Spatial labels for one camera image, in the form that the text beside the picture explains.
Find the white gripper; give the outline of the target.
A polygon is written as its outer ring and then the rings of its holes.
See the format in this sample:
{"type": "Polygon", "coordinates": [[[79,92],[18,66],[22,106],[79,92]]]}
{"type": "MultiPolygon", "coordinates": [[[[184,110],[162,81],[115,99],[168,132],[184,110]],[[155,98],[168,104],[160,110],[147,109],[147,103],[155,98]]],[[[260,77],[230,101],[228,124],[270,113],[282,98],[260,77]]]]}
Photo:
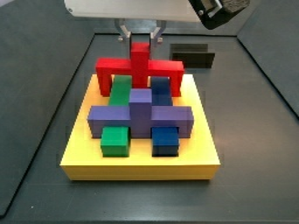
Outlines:
{"type": "Polygon", "coordinates": [[[150,33],[151,56],[155,56],[155,48],[163,43],[166,21],[200,21],[188,0],[64,0],[64,4],[74,17],[115,18],[118,41],[127,57],[131,50],[131,31],[124,18],[158,20],[150,33]]]}

